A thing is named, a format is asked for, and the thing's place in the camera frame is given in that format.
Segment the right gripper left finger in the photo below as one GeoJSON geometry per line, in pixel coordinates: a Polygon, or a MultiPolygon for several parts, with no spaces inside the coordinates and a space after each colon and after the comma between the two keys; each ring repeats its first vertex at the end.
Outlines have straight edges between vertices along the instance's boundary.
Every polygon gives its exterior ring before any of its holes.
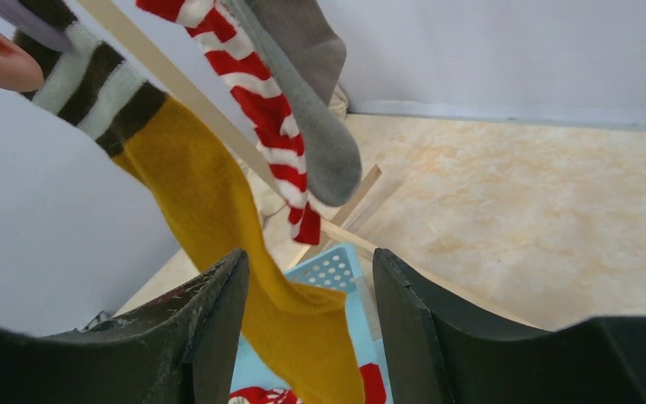
{"type": "Polygon", "coordinates": [[[249,285],[236,249],[88,331],[0,328],[0,403],[225,403],[249,285]]]}

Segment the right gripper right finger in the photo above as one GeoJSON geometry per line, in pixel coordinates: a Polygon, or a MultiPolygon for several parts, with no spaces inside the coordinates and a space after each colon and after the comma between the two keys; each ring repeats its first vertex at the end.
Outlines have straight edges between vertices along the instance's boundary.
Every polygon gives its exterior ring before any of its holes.
{"type": "Polygon", "coordinates": [[[465,300],[383,248],[373,282],[397,403],[646,403],[646,316],[545,331],[465,300]]]}

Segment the mustard yellow sock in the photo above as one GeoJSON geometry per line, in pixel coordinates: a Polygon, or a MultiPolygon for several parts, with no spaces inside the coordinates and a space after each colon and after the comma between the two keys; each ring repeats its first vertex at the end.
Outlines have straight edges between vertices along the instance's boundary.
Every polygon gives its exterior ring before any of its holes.
{"type": "Polygon", "coordinates": [[[217,136],[81,24],[62,1],[25,7],[72,42],[68,52],[23,32],[17,45],[40,64],[33,104],[93,139],[153,194],[194,265],[240,248],[250,281],[241,331],[260,360],[304,403],[363,403],[363,376],[341,291],[288,280],[269,254],[249,183],[217,136]]]}

